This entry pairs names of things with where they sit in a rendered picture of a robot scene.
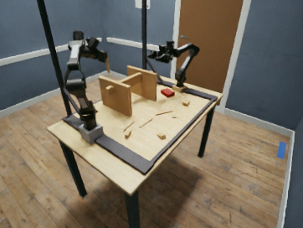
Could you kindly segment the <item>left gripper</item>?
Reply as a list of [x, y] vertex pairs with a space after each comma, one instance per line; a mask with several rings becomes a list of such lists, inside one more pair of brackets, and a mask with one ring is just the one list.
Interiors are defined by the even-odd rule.
[[168, 64], [170, 62], [170, 55], [168, 52], [167, 52], [167, 54], [168, 54], [168, 56], [166, 56], [166, 54], [163, 54], [162, 52], [159, 52], [159, 54], [158, 54], [155, 50], [151, 50], [151, 53], [147, 56], [147, 58], [150, 58], [153, 60], [155, 59], [156, 61], [160, 61], [162, 63]]

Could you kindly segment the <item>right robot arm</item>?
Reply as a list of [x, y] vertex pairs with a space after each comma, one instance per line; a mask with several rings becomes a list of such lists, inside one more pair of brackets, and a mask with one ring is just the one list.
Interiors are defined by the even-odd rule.
[[[95, 106], [93, 110], [92, 101], [88, 101], [86, 96], [86, 78], [80, 69], [80, 57], [87, 55], [87, 48], [91, 47], [97, 51], [97, 45], [100, 42], [98, 39], [91, 37], [86, 39], [88, 45], [85, 45], [84, 32], [75, 30], [73, 32], [73, 40], [69, 41], [68, 48], [70, 50], [69, 62], [67, 62], [67, 71], [64, 76], [65, 89], [73, 96], [75, 96], [80, 104], [79, 114], [80, 120], [84, 123], [84, 128], [88, 131], [98, 127], [95, 116]], [[84, 43], [83, 43], [84, 42]], [[86, 47], [85, 47], [86, 46]], [[72, 50], [72, 52], [71, 52]], [[79, 62], [78, 62], [79, 61]], [[83, 78], [68, 80], [71, 70], [79, 70]], [[88, 105], [89, 104], [89, 105]], [[82, 108], [81, 108], [82, 107]], [[92, 115], [90, 115], [92, 114]], [[84, 115], [84, 116], [82, 116]]]

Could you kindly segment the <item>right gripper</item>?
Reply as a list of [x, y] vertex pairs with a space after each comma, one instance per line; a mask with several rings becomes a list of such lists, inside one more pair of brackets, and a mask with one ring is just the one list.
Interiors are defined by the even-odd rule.
[[[93, 60], [98, 60], [100, 62], [106, 62], [106, 58], [108, 58], [107, 56], [107, 51], [101, 50], [99, 52], [99, 50], [93, 50], [92, 48], [87, 48], [87, 55], [85, 56], [85, 58], [88, 59], [93, 59]], [[98, 57], [99, 56], [99, 57]]]

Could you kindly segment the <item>red rectangular block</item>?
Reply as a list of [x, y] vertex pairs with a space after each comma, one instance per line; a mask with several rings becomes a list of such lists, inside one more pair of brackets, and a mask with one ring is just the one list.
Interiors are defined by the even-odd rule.
[[167, 98], [175, 95], [175, 92], [171, 91], [171, 90], [168, 89], [168, 88], [161, 90], [161, 93], [162, 93], [164, 96], [166, 96]]

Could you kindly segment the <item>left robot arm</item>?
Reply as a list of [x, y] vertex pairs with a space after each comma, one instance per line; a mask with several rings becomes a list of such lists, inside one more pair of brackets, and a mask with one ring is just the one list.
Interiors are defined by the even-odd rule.
[[[175, 43], [175, 41], [174, 41], [174, 43]], [[182, 88], [182, 87], [184, 87], [184, 85], [183, 85], [184, 81], [187, 79], [185, 77], [186, 69], [190, 65], [193, 57], [196, 56], [199, 53], [200, 49], [199, 49], [199, 47], [197, 47], [196, 45], [194, 45], [192, 43], [187, 43], [187, 44], [183, 45], [182, 47], [180, 47], [178, 49], [174, 49], [173, 48], [174, 43], [173, 43], [173, 41], [170, 41], [170, 42], [167, 42], [167, 45], [160, 44], [158, 46], [159, 50], [160, 50], [160, 51], [158, 51], [158, 53], [162, 52], [163, 54], [167, 54], [167, 52], [168, 52], [169, 55], [170, 55], [170, 58], [171, 58], [170, 60], [173, 60], [173, 57], [175, 57], [175, 58], [179, 57], [179, 55], [181, 53], [181, 50], [182, 50], [182, 53], [189, 50], [189, 55], [186, 58], [186, 60], [184, 61], [181, 69], [177, 69], [177, 71], [175, 72], [175, 78], [177, 79], [176, 86], [179, 87], [179, 88]]]

